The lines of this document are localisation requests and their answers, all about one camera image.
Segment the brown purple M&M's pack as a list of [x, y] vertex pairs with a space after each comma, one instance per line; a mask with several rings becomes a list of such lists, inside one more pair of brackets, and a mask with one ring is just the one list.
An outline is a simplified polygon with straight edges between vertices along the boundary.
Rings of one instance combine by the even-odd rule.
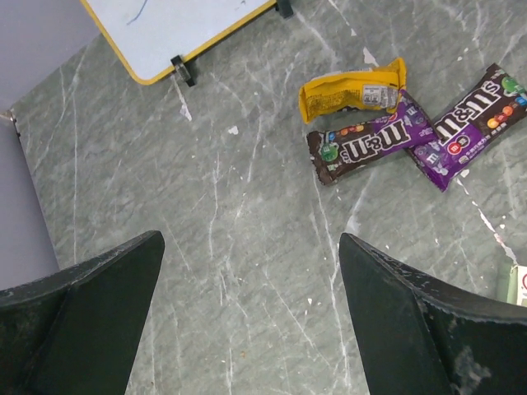
[[421, 146], [437, 138], [426, 112], [406, 91], [391, 115], [333, 131], [307, 134], [311, 163], [323, 185], [396, 151]]

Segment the yellow candy bar wrapper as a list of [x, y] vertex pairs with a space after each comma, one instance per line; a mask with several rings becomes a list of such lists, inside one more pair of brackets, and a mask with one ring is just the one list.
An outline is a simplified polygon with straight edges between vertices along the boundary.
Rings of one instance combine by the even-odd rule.
[[407, 85], [402, 58], [383, 67], [338, 72], [316, 77], [299, 91], [299, 110], [304, 123], [345, 109], [373, 110], [392, 114], [399, 92]]

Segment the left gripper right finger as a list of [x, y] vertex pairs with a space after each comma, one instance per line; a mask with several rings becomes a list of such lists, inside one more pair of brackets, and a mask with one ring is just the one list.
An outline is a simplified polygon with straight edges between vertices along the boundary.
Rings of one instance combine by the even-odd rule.
[[355, 235], [339, 262], [372, 394], [524, 394], [526, 309], [462, 290]]

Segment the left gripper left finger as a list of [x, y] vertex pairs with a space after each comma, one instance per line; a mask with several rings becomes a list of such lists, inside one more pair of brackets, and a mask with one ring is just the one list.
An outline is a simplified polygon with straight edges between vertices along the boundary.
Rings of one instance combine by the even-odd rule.
[[1, 292], [3, 394], [123, 394], [161, 270], [147, 231], [97, 257]]

